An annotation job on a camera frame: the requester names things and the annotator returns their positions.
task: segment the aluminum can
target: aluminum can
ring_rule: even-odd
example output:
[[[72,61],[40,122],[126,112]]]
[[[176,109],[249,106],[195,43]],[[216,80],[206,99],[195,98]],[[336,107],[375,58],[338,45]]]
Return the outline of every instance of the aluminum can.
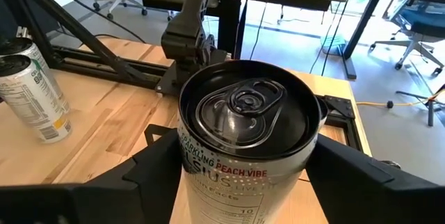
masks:
[[[58,101],[62,105],[63,110],[68,113],[70,111],[70,104],[64,97],[62,90],[57,84],[57,81],[51,73],[47,62],[43,58],[43,55],[38,49],[37,45],[28,38],[12,38],[0,45],[0,58],[3,56],[15,54],[28,56],[31,60],[34,61],[35,65],[37,65],[44,72],[44,74],[48,78],[50,85],[56,92]]]
[[[43,143],[55,143],[71,124],[45,73],[28,56],[0,58],[0,97]]]
[[[316,144],[313,92],[273,65],[228,61],[184,84],[179,114],[192,223],[274,223]]]

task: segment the yellow cable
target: yellow cable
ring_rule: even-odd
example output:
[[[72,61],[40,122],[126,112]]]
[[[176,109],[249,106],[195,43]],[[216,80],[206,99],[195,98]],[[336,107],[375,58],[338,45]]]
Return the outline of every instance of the yellow cable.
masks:
[[[394,103],[394,106],[414,106],[420,103],[425,103],[429,101],[430,99],[433,99],[437,96],[439,96],[442,92],[444,92],[445,89],[440,90],[439,92],[435,93],[434,95],[431,95],[427,99],[423,99],[420,102],[408,102],[408,103]],[[367,106],[386,106],[387,103],[377,103],[377,102],[357,102],[357,105],[367,105]]]

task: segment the wooden tabletop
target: wooden tabletop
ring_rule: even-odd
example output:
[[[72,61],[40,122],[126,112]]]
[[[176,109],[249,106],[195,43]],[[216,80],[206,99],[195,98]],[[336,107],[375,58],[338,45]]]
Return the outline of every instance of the wooden tabletop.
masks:
[[[127,40],[104,38],[117,55],[170,65],[162,48]],[[318,95],[353,101],[364,152],[371,155],[353,92],[348,81],[292,72]],[[65,140],[42,144],[5,103],[0,104],[0,185],[86,182],[127,160],[147,146],[148,124],[176,127],[177,99],[153,90],[54,70],[72,106],[73,132]],[[324,126],[321,133],[345,143],[343,130]],[[305,173],[302,179],[308,179]],[[284,203],[277,223],[326,223],[309,182],[298,181]],[[190,217],[181,182],[171,223],[188,224]]]

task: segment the silver can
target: silver can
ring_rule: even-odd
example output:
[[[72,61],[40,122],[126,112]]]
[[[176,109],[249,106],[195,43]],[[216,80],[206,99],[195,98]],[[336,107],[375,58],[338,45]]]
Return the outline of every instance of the silver can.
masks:
[[[57,81],[51,73],[47,62],[43,58],[43,55],[38,49],[37,45],[28,38],[12,38],[0,45],[0,58],[15,54],[28,56],[34,61],[35,65],[37,65],[44,72],[50,85],[53,87],[63,110],[68,113],[70,111],[70,104],[63,96],[62,90],[57,84]]]
[[[0,97],[44,143],[60,141],[71,132],[48,78],[28,56],[0,58]]]
[[[273,65],[230,61],[187,81],[179,114],[192,223],[273,223],[316,144],[312,91]]]

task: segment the pull tab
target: pull tab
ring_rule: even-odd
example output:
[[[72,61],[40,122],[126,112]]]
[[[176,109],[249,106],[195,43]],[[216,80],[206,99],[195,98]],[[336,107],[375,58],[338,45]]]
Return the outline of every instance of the pull tab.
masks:
[[[286,89],[270,79],[250,79],[229,96],[229,107],[240,115],[258,117],[278,103]]]

